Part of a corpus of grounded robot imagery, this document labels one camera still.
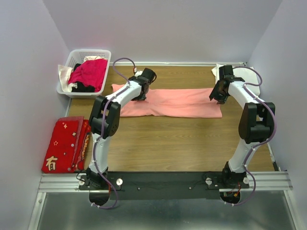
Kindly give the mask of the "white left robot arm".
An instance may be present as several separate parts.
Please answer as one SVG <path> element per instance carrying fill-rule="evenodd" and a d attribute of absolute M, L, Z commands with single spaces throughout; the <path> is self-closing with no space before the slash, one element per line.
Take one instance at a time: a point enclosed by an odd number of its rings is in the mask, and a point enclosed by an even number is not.
<path fill-rule="evenodd" d="M 93 138 L 91 162 L 86 169 L 86 178 L 95 189 L 109 184 L 104 173 L 108 169 L 108 151 L 112 136 L 119 127 L 121 109 L 130 101 L 144 101 L 156 73 L 145 68 L 127 79 L 126 84 L 104 97 L 96 97 L 89 118 Z"/>

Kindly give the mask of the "salmon pink t shirt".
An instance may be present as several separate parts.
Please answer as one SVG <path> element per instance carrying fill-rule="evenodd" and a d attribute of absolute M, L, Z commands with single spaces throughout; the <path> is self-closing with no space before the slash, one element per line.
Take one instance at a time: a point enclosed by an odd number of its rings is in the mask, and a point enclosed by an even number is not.
<path fill-rule="evenodd" d="M 170 116 L 185 118 L 221 118 L 220 106 L 210 101 L 208 89 L 150 89 L 144 101 L 134 101 L 142 87 L 135 83 L 112 84 L 108 99 L 120 104 L 121 117 Z"/>

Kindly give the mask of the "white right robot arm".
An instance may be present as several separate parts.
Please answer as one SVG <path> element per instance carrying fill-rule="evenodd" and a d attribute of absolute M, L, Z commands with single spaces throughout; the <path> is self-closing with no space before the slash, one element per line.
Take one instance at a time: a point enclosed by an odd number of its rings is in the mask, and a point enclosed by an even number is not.
<path fill-rule="evenodd" d="M 260 98 L 250 87 L 260 87 L 263 83 L 260 74 L 253 68 L 244 67 L 253 72 L 256 79 L 249 81 L 242 73 L 236 75 L 239 67 L 217 65 L 218 80 L 209 96 L 218 104 L 224 104 L 233 97 L 242 107 L 242 115 L 238 125 L 240 141 L 232 156 L 226 162 L 221 174 L 215 179 L 223 188 L 248 187 L 248 165 L 258 148 L 274 137 L 276 133 L 275 105 Z"/>

